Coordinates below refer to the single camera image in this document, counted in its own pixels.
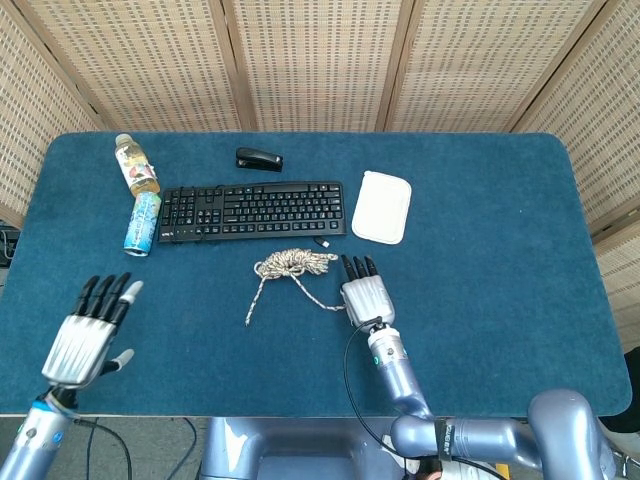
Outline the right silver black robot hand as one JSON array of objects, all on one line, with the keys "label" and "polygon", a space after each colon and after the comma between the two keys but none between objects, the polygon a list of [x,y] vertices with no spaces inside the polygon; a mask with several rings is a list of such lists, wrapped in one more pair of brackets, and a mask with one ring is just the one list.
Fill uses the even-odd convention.
[{"label": "right silver black robot hand", "polygon": [[359,327],[378,319],[391,326],[395,321],[395,308],[373,259],[370,256],[350,259],[344,254],[340,259],[347,276],[340,294],[351,323]]}]

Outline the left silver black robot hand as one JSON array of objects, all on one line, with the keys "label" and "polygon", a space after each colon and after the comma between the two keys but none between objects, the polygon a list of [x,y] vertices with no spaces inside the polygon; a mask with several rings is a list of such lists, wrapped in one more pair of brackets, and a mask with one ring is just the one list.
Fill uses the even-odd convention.
[{"label": "left silver black robot hand", "polygon": [[111,344],[130,307],[142,290],[142,281],[93,276],[85,283],[69,315],[63,320],[41,373],[50,386],[84,389],[97,377],[120,371],[135,355],[131,348],[110,359]]}]

